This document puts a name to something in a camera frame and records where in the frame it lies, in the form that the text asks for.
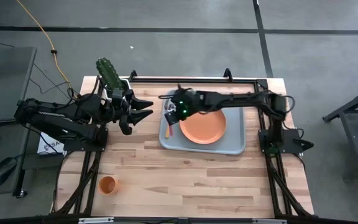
wooden table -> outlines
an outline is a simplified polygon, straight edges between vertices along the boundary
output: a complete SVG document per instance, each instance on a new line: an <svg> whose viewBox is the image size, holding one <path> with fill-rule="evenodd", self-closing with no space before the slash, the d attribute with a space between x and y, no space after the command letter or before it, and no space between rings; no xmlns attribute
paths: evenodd
<svg viewBox="0 0 358 224"><path fill-rule="evenodd" d="M285 94L284 81L270 78L270 90ZM81 94L91 92L95 77L84 77ZM98 179L117 178L121 189L114 196L96 189L92 216L114 217L274 217L265 158L260 152L256 108L244 108L246 149L237 156L164 149L158 142L162 100L176 83L131 83L136 97L154 102L154 113L125 136L118 124L109 123L109 139L102 154ZM253 92L250 84L183 84L184 88L221 93ZM291 114L286 124L293 127ZM73 193L80 179L84 152L65 161L58 183L57 208ZM299 158L284 154L287 184L304 208L313 213L305 171ZM277 191L284 211L282 192ZM88 197L84 192L83 206Z"/></svg>

